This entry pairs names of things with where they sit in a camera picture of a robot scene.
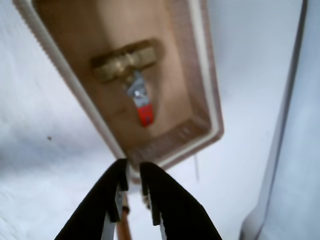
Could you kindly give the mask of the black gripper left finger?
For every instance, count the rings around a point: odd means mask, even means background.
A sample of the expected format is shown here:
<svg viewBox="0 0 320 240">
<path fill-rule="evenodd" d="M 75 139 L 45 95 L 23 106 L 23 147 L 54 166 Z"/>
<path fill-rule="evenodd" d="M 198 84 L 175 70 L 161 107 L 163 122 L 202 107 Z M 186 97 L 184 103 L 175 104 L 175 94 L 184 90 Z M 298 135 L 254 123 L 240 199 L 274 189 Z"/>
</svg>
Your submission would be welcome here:
<svg viewBox="0 0 320 240">
<path fill-rule="evenodd" d="M 95 183 L 57 240 L 112 240 L 122 218 L 124 193 L 129 189 L 128 160 L 116 160 Z"/>
</svg>

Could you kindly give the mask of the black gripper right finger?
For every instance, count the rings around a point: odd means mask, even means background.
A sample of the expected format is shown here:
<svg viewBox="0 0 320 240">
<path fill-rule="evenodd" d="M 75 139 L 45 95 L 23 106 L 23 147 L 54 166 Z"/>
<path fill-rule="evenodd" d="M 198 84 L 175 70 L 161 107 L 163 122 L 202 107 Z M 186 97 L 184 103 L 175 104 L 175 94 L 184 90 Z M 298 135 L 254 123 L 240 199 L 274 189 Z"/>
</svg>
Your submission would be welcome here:
<svg viewBox="0 0 320 240">
<path fill-rule="evenodd" d="M 148 198 L 152 224 L 163 240 L 220 240 L 204 207 L 162 168 L 139 165 L 143 195 Z"/>
</svg>

